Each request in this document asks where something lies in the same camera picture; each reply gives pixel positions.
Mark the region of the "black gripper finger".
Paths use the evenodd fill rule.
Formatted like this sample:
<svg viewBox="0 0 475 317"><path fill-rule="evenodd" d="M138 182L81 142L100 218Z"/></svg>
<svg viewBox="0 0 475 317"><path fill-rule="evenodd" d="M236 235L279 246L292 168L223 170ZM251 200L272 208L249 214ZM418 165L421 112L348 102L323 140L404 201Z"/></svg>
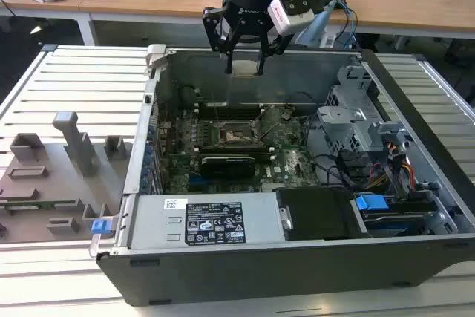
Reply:
<svg viewBox="0 0 475 317"><path fill-rule="evenodd" d="M259 54L259 63L257 66L258 76L261 76L263 74L266 59L274 55L283 54L290 42L292 41L293 36L293 34L286 36L278 35L272 43L269 43L268 31L265 29L259 30L261 49Z"/></svg>
<svg viewBox="0 0 475 317"><path fill-rule="evenodd" d="M222 8L206 7L203 10L202 20L211 49L227 56L225 73L231 74L233 53L243 35L243 18L239 17L233 6L223 6ZM220 35L224 21L229 25L226 38Z"/></svg>

